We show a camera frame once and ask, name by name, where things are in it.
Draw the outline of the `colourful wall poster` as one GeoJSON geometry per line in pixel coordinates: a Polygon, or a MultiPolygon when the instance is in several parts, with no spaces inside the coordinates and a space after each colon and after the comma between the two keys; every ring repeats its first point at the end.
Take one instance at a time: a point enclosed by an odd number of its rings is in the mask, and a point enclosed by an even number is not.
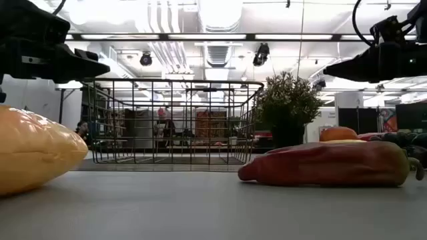
{"type": "Polygon", "coordinates": [[[380,109],[380,127],[383,133],[397,132],[396,110],[392,108],[380,109]]]}

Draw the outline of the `person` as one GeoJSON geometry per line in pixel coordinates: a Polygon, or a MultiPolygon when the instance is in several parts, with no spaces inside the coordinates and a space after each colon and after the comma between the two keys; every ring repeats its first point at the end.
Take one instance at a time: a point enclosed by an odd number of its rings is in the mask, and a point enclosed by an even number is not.
{"type": "Polygon", "coordinates": [[[78,122],[75,132],[87,143],[89,137],[89,127],[86,121],[78,122]]]}

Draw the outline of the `orange fruit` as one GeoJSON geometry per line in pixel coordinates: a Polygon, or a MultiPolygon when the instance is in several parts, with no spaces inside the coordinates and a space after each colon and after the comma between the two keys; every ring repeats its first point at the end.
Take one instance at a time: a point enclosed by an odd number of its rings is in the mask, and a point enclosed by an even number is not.
{"type": "Polygon", "coordinates": [[[355,140],[358,134],[348,127],[331,127],[320,133],[320,141],[355,140]]]}

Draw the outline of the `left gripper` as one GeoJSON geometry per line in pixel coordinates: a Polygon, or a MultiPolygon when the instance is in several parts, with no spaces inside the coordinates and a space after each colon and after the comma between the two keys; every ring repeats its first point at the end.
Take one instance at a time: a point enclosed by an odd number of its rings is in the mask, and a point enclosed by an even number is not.
{"type": "Polygon", "coordinates": [[[51,79],[63,84],[94,78],[110,72],[110,66],[98,61],[98,54],[63,44],[45,44],[23,38],[0,41],[0,78],[51,79]]]}

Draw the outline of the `brown baking mat grey border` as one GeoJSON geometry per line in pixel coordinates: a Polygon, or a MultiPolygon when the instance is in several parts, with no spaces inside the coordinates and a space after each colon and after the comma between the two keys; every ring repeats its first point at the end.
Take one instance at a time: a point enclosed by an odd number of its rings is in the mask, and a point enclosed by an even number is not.
{"type": "Polygon", "coordinates": [[[105,159],[98,161],[85,159],[72,171],[213,171],[236,172],[241,166],[250,162],[235,157],[143,157],[123,159],[105,159]]]}

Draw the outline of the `black support post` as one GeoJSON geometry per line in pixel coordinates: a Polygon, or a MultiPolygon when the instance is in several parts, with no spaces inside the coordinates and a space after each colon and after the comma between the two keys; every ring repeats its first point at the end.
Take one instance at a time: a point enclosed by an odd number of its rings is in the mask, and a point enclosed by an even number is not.
{"type": "Polygon", "coordinates": [[[59,122],[75,129],[81,121],[82,91],[80,89],[60,89],[59,92],[59,122]]]}

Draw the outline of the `black partition panel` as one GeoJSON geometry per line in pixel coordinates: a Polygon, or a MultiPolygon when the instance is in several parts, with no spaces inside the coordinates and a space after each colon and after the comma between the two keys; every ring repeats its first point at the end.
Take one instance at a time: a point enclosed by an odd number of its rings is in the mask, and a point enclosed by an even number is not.
{"type": "Polygon", "coordinates": [[[396,105],[396,121],[399,129],[427,129],[427,103],[396,105]]]}
{"type": "Polygon", "coordinates": [[[338,125],[353,129],[357,134],[378,131],[378,113],[373,108],[339,108],[338,125]]]}

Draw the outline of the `yellow orange mango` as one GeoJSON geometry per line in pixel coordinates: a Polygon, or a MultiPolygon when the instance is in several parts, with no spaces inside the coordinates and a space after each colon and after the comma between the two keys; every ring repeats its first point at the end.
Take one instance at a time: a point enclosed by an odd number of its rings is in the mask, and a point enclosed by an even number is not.
{"type": "Polygon", "coordinates": [[[0,105],[0,197],[36,189],[81,163],[88,148],[72,130],[0,105]]]}

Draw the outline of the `red mango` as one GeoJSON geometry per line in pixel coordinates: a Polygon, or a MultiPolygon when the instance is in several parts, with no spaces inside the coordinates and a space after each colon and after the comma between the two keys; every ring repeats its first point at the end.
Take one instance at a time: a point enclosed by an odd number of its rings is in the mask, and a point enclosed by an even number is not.
{"type": "Polygon", "coordinates": [[[359,140],[369,141],[372,137],[382,138],[383,135],[385,135],[385,133],[363,133],[359,134],[358,138],[359,140]]]}

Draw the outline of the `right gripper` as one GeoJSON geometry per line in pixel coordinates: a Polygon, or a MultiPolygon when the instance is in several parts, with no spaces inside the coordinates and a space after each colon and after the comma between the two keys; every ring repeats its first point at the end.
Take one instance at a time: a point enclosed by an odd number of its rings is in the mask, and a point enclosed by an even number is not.
{"type": "Polygon", "coordinates": [[[381,43],[353,59],[326,67],[323,74],[356,82],[378,83],[403,77],[427,76],[427,44],[381,43]]]}

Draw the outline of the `ceiling air vent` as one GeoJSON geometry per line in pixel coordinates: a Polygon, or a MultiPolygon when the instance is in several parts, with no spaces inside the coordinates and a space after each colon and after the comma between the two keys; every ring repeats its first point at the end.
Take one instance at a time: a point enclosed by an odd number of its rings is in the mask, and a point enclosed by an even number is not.
{"type": "Polygon", "coordinates": [[[231,46],[208,45],[204,47],[207,64],[213,68],[225,67],[232,56],[231,46]]]}

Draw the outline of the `potted green plant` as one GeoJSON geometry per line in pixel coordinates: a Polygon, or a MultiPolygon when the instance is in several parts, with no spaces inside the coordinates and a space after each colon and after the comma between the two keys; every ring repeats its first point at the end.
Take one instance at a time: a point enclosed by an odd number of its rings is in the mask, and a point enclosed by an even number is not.
{"type": "Polygon", "coordinates": [[[322,100],[307,79],[282,71],[266,78],[256,99],[256,122],[272,134],[275,148],[300,145],[306,125],[320,114],[322,100]]]}

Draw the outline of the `black grape bunch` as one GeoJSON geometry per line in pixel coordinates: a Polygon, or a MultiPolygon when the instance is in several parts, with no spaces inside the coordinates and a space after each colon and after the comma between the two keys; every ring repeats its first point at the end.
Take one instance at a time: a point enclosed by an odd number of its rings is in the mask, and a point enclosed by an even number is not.
{"type": "Polygon", "coordinates": [[[372,137],[369,141],[387,141],[406,150],[409,157],[416,158],[427,169],[427,133],[385,133],[382,138],[372,137]]]}

